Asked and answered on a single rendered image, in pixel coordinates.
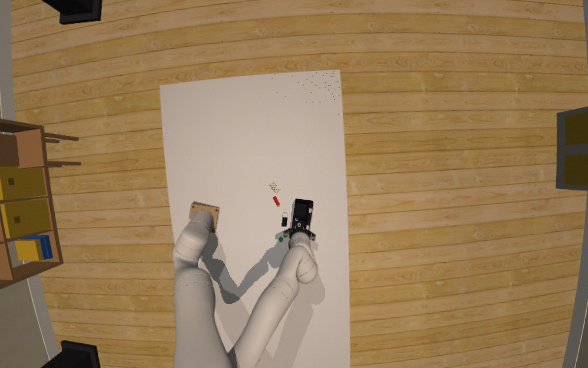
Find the beige domino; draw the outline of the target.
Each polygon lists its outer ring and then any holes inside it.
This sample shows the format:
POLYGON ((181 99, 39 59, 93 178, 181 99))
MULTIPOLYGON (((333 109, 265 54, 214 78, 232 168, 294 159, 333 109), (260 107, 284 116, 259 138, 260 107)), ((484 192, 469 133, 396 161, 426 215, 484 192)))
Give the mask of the beige domino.
POLYGON ((272 183, 270 184, 270 187, 271 187, 271 188, 272 188, 272 189, 273 189, 273 190, 274 190, 276 193, 277 193, 277 192, 280 190, 280 188, 279 188, 279 187, 278 187, 278 186, 277 186, 277 185, 276 185, 274 182, 272 182, 272 183))

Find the black rack of three bins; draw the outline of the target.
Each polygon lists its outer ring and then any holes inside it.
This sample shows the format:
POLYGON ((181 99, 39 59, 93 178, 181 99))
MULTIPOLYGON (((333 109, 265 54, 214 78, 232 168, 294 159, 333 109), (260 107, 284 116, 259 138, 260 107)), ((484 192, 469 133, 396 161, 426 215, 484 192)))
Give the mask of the black rack of three bins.
POLYGON ((296 226, 297 230, 302 230, 302 227, 304 227, 306 229, 306 231, 308 231, 310 229, 313 203, 314 202, 312 200, 304 200, 304 199, 296 199, 295 200, 292 229, 295 226, 296 226), (296 221, 295 218, 299 218, 299 219, 296 221), (297 226, 298 223, 301 224, 300 227, 297 226))

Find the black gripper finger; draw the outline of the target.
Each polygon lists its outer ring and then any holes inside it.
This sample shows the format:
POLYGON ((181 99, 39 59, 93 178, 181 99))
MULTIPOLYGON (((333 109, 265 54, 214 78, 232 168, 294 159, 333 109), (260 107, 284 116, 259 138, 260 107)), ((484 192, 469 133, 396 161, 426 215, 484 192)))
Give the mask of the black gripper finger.
POLYGON ((302 230, 304 230, 305 232, 308 233, 308 235, 310 235, 310 239, 312 239, 312 241, 315 241, 315 237, 316 235, 314 233, 312 233, 311 231, 306 231, 306 229, 304 227, 302 227, 302 230))
POLYGON ((293 227, 293 229, 292 229, 292 228, 288 228, 288 229, 286 229, 286 230, 284 231, 283 237, 287 237, 287 236, 289 236, 289 237, 290 237, 290 235, 289 235, 289 234, 290 234, 290 233, 292 233, 292 232, 294 232, 294 231, 296 231, 296 230, 297 230, 297 229, 296 229, 296 227, 293 227))

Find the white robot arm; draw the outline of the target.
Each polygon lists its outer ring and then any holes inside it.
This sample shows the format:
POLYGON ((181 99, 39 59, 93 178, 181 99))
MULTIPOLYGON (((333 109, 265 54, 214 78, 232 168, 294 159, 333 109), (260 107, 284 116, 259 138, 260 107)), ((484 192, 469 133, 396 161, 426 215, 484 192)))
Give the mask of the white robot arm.
POLYGON ((227 353, 215 322, 212 279, 205 270, 191 268, 198 267, 209 241, 211 219, 207 210, 193 213, 172 251, 176 328, 173 368, 255 368, 297 296, 298 282, 307 284, 317 276, 310 239, 303 232, 292 235, 276 276, 258 298, 242 334, 227 353))

